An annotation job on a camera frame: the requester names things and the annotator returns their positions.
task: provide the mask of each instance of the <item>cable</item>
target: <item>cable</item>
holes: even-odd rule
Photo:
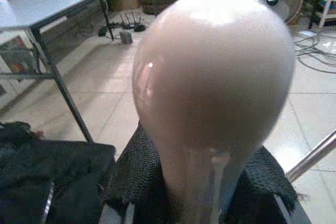
[[[325,52],[321,49],[318,49],[316,46],[320,43],[320,36],[321,37],[326,37],[326,38],[332,38],[332,39],[336,39],[336,36],[329,36],[329,35],[325,35],[322,34],[325,31],[335,31],[336,30],[330,30],[330,29],[324,29],[321,30],[317,33],[316,36],[313,37],[308,37],[305,39],[302,39],[300,41],[295,41],[295,45],[297,47],[299,47],[300,49],[296,50],[296,57],[298,59],[298,61],[312,69],[318,72],[323,72],[323,73],[331,73],[331,74],[336,74],[336,71],[329,71],[329,70],[324,70],[324,69],[318,69],[316,67],[313,67],[309,64],[307,64],[306,62],[304,62],[302,59],[304,58],[304,56],[306,56],[305,58],[313,58],[317,61],[319,61],[320,63],[328,66],[328,67],[335,67],[336,68],[336,54],[333,54],[331,52]],[[310,40],[311,44],[310,45],[302,45],[301,43],[304,41]]]

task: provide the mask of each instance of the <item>black knit fabric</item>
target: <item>black knit fabric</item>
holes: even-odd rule
[[[271,202],[273,194],[281,197],[289,211],[294,209],[297,194],[277,161],[263,147],[245,167],[228,214],[221,216],[219,223],[254,223],[251,220],[260,212],[261,202]],[[120,211],[129,202],[135,204],[135,223],[168,222],[159,155],[141,125],[116,163],[104,202]]]

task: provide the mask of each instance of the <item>table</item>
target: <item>table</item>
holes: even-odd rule
[[[63,98],[67,102],[85,139],[93,143],[93,139],[60,75],[52,61],[47,47],[40,33],[40,28],[66,16],[72,10],[87,5],[94,0],[0,0],[0,30],[24,30],[39,51],[39,58],[45,65],[47,72],[36,74],[0,73],[0,79],[53,79]],[[103,0],[100,0],[104,17],[111,38],[113,34]]]

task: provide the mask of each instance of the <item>tile floor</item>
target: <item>tile floor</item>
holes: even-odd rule
[[[143,17],[149,23],[154,19],[150,15]],[[294,30],[300,30],[300,26],[306,28],[306,22],[303,19]],[[93,36],[58,64],[93,139],[113,144],[116,158],[138,123],[131,71],[134,47],[142,36],[143,33],[133,33],[134,43],[130,46]],[[336,40],[323,38],[321,47],[336,50]],[[285,172],[336,127],[334,110],[336,75],[316,72],[297,63],[286,105],[265,142]],[[0,120],[29,122],[33,130],[43,130],[48,139],[84,140],[52,81],[30,88],[0,115]],[[312,223],[336,223],[335,182],[336,151],[333,151],[294,183],[296,190],[306,195],[301,204]]]

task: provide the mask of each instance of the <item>black fabric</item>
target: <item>black fabric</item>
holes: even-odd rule
[[[98,223],[102,188],[114,167],[113,146],[41,141],[24,123],[0,128],[0,223]]]
[[[254,220],[262,219],[258,217],[262,204],[273,202],[273,194],[281,197],[289,211],[294,209],[297,194],[277,161],[263,147],[245,167],[228,214],[220,217],[220,223],[257,223]],[[159,155],[141,125],[115,165],[104,202],[120,211],[129,202],[135,204],[135,223],[167,223],[169,219]]]

